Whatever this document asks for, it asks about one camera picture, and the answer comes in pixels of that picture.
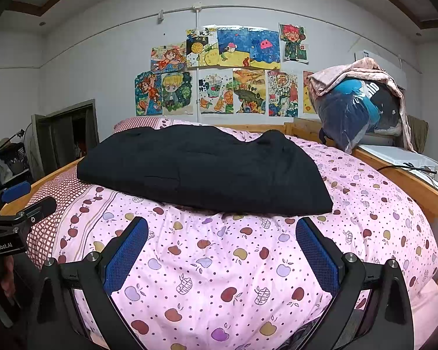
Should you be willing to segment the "person left hand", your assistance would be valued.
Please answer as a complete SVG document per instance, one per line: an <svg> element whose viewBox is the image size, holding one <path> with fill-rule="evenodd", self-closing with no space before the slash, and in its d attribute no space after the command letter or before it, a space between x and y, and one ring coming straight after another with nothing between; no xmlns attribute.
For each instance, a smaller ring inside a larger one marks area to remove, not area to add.
<svg viewBox="0 0 438 350"><path fill-rule="evenodd" d="M8 298L15 294L14 265L12 256L0 258L0 286Z"/></svg>

